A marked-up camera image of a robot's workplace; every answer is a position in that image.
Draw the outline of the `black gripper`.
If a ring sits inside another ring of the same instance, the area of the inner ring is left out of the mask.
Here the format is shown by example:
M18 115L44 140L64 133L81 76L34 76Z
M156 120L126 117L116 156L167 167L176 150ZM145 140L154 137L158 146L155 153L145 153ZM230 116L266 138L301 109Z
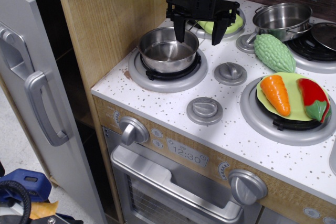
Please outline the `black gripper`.
M166 0L166 17L173 20L176 40L184 42L186 19L214 22L212 45L218 45L236 21L237 2L224 0Z

